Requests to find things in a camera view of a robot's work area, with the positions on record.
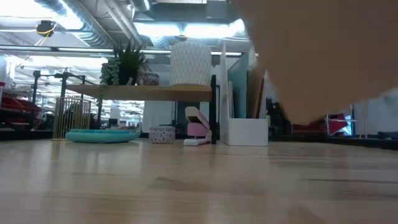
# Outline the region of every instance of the fluorescent light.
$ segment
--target fluorescent light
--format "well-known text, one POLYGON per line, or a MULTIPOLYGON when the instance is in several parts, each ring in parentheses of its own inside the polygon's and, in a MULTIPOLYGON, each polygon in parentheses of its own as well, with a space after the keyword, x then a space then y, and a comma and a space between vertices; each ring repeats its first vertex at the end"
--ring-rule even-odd
POLYGON ((244 32, 242 19, 226 24, 188 24, 183 35, 192 38, 225 38, 232 37, 238 32, 244 32))
POLYGON ((141 50, 144 54, 171 54, 171 50, 141 50))
POLYGON ((0 32, 36 32, 36 30, 35 29, 12 28, 12 29, 0 29, 0 32))
POLYGON ((75 48, 75 47, 59 47, 59 51, 64 52, 90 52, 90 53, 113 53, 112 49, 93 49, 93 48, 75 48))
POLYGON ((163 36, 175 36, 180 35, 180 29, 176 24, 169 23, 141 23, 135 22, 135 27, 140 35, 146 35, 149 37, 163 37, 163 36))
POLYGON ((223 38, 228 36, 226 24, 188 24, 183 35, 192 38, 223 38))
POLYGON ((51 51, 50 47, 0 45, 1 50, 51 51))
POLYGON ((244 23, 242 19, 237 19, 234 22, 230 23, 228 26, 228 32, 230 34, 229 37, 232 37, 234 34, 238 32, 244 32, 244 23))
MULTIPOLYGON (((221 52, 212 52, 211 55, 221 55, 221 52)), ((238 57, 242 56, 240 52, 225 52, 226 56, 238 57)))

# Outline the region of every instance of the wooden table surface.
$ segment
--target wooden table surface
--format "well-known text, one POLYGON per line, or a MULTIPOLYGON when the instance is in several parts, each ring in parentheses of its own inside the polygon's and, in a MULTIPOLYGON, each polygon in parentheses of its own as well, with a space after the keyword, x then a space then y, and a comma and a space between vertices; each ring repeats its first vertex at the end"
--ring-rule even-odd
POLYGON ((0 223, 397 223, 398 153, 0 143, 0 223))
MULTIPOLYGON (((67 85, 67 90, 82 93, 84 95, 88 95, 94 98, 101 97, 100 85, 67 85)), ((102 91, 102 97, 104 100, 152 100, 184 102, 211 101, 211 87, 202 85, 107 85, 102 91)))

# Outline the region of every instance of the turquoise tray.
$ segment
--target turquoise tray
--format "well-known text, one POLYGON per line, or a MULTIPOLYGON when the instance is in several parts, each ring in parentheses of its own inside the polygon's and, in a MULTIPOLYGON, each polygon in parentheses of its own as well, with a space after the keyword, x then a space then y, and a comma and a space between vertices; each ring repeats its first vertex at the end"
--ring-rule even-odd
POLYGON ((135 140, 140 134, 140 132, 133 132, 131 130, 71 129, 66 133, 65 138, 73 142, 117 143, 135 140))

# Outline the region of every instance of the wooden shelf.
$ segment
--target wooden shelf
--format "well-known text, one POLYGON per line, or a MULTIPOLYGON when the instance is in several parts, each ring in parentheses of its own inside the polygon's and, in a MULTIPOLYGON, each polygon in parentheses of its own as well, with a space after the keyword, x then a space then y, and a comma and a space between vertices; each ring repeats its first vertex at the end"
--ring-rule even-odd
MULTIPOLYGON (((67 90, 94 98, 100 97, 99 85, 67 85, 67 90)), ((151 101, 211 101, 211 87, 200 85, 174 86, 106 86, 104 100, 151 100, 151 101)))

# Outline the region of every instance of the succulent plant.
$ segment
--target succulent plant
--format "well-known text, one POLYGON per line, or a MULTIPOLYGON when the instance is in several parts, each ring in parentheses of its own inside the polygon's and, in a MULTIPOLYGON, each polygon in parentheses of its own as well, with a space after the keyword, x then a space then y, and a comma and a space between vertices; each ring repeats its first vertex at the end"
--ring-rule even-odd
POLYGON ((141 70, 148 70, 145 55, 141 53, 142 45, 136 49, 136 44, 131 47, 131 41, 127 44, 126 49, 123 50, 121 43, 114 46, 114 57, 120 60, 119 65, 119 84, 125 85, 129 79, 132 78, 132 85, 137 82, 137 76, 141 70))
POLYGON ((120 72, 120 59, 111 58, 107 63, 102 64, 101 68, 101 84, 104 85, 118 85, 120 72))

